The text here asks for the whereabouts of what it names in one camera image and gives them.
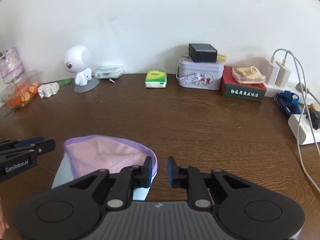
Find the person left hand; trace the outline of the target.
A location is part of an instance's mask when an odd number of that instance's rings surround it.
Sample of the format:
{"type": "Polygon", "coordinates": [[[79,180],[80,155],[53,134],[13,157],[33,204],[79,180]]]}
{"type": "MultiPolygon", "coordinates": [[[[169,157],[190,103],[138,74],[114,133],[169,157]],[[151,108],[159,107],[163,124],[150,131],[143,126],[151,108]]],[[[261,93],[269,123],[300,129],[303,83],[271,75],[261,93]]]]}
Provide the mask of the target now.
{"type": "Polygon", "coordinates": [[[3,239],[5,231],[8,230],[9,224],[5,221],[3,207],[0,203],[0,239],[3,239]]]}

